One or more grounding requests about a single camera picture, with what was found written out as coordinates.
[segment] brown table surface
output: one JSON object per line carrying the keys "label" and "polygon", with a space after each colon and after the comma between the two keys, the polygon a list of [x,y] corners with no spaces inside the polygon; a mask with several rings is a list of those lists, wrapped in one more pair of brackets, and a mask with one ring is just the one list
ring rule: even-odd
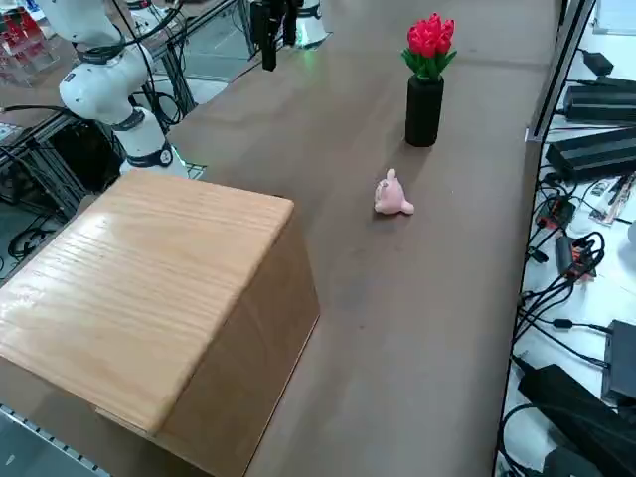
{"label": "brown table surface", "polygon": [[[334,35],[199,106],[169,135],[206,180],[299,207],[323,315],[248,471],[492,469],[537,159],[525,126],[552,0],[324,0]],[[404,144],[406,30],[457,22],[437,143]],[[414,216],[377,218],[395,167]]]}

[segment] red item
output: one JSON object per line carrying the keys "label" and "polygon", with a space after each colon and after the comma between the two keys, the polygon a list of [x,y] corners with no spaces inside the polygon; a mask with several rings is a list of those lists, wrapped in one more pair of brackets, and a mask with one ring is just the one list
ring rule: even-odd
{"label": "red item", "polygon": [[9,27],[9,31],[5,33],[9,33],[9,35],[15,42],[15,46],[18,46],[22,42],[25,42],[27,40],[27,36],[22,31],[22,28],[20,28],[20,25],[18,25],[16,22],[13,21],[13,18],[11,18],[11,15],[4,15],[3,19],[7,27]]}
{"label": "red item", "polygon": [[408,30],[408,48],[425,58],[434,58],[435,54],[446,55],[452,46],[455,33],[454,20],[448,19],[443,24],[441,17],[433,13],[428,20],[418,20]]}
{"label": "red item", "polygon": [[22,19],[22,27],[27,33],[27,37],[42,37],[42,30],[38,26],[38,23],[33,19],[29,12],[23,7],[20,8],[20,18]]}

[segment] power adapter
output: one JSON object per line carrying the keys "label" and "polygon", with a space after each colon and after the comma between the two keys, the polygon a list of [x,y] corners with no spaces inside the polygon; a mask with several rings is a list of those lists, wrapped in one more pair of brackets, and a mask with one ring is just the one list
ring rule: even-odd
{"label": "power adapter", "polygon": [[606,77],[614,69],[614,65],[607,60],[602,53],[590,53],[588,50],[580,51],[583,53],[583,62],[598,77]]}
{"label": "power adapter", "polygon": [[602,392],[604,398],[625,403],[636,398],[636,326],[614,320],[612,333],[605,338],[605,362]]}
{"label": "power adapter", "polygon": [[636,477],[636,427],[557,365],[521,362],[519,391],[608,477]]}
{"label": "power adapter", "polygon": [[537,213],[537,225],[547,229],[566,228],[574,217],[576,206],[560,194],[550,194]]}

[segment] black device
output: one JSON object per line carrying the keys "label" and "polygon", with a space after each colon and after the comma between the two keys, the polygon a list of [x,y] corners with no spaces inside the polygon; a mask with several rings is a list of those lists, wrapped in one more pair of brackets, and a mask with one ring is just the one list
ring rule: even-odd
{"label": "black device", "polygon": [[612,73],[614,65],[602,53],[590,53],[588,50],[579,49],[583,53],[583,62],[595,75],[606,77]]}
{"label": "black device", "polygon": [[636,127],[553,142],[546,157],[566,180],[630,173],[636,170]]}
{"label": "black device", "polygon": [[51,142],[89,191],[101,192],[106,184],[119,176],[122,159],[113,150],[116,144],[109,143],[94,124],[82,122],[66,126],[51,138]]}
{"label": "black device", "polygon": [[250,34],[262,52],[262,68],[276,68],[276,36],[282,24],[284,45],[296,42],[296,19],[303,0],[260,0],[249,4]]}
{"label": "black device", "polygon": [[550,194],[539,208],[535,222],[546,229],[566,228],[574,217],[576,206],[558,194]]}
{"label": "black device", "polygon": [[572,85],[563,98],[568,121],[599,124],[636,123],[636,89],[604,83]]}
{"label": "black device", "polygon": [[603,477],[594,464],[562,446],[546,456],[543,474],[544,477]]}
{"label": "black device", "polygon": [[598,77],[594,84],[599,86],[622,87],[624,89],[636,89],[636,81],[633,81],[632,79]]}
{"label": "black device", "polygon": [[619,403],[636,398],[636,326],[614,320],[609,325],[612,334],[605,339],[603,397]]}
{"label": "black device", "polygon": [[519,391],[605,476],[636,476],[636,427],[558,365],[526,370]]}
{"label": "black device", "polygon": [[593,260],[593,242],[577,244],[575,238],[561,236],[556,239],[556,268],[558,274],[574,280],[596,276],[596,269],[590,270]]}

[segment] red tulip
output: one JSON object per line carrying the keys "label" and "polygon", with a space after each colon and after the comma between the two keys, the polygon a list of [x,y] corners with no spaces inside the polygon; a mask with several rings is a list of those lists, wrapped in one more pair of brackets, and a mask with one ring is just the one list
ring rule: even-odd
{"label": "red tulip", "polygon": [[446,55],[450,50],[450,36],[442,33],[439,39],[437,40],[436,46],[437,53],[441,53],[442,55]]}
{"label": "red tulip", "polygon": [[450,18],[446,20],[441,26],[441,33],[442,35],[447,34],[448,38],[451,38],[453,36],[453,33],[455,33],[455,21],[451,20]]}
{"label": "red tulip", "polygon": [[437,49],[437,38],[423,28],[415,24],[408,30],[408,48],[425,58],[433,58]]}
{"label": "red tulip", "polygon": [[438,37],[441,33],[441,17],[433,13],[428,19],[428,31],[434,36]]}

